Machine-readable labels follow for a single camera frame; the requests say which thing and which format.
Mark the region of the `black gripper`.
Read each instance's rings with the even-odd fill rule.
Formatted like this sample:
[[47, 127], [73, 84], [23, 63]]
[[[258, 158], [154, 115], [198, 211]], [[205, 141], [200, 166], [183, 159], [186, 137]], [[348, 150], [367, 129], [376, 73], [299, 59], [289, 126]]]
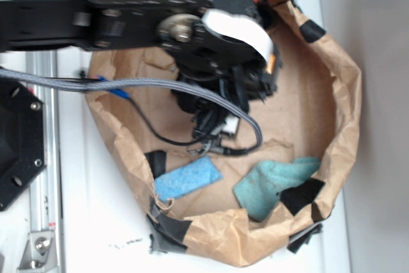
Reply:
[[220, 143], [229, 116], [249, 118], [249, 102], [276, 89], [267, 72], [274, 46], [255, 0], [186, 1], [158, 25], [158, 40], [175, 59], [179, 107], [194, 115], [193, 143]]

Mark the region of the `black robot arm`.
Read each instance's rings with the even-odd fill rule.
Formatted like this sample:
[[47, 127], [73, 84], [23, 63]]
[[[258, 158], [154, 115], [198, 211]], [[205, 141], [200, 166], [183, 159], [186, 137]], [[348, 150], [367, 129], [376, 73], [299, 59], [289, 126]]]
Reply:
[[254, 130], [249, 102], [276, 89], [268, 71], [274, 46], [259, 0], [1, 0], [1, 51], [85, 51], [160, 47], [178, 67], [176, 81], [111, 81], [172, 90], [179, 106], [195, 115], [193, 142], [220, 143], [235, 115]]

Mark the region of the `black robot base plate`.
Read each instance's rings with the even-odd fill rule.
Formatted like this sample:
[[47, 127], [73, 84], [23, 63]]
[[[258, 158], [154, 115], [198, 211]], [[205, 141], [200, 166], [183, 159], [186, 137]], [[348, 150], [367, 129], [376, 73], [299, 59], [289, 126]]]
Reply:
[[17, 81], [1, 81], [1, 211], [45, 167], [43, 102]]

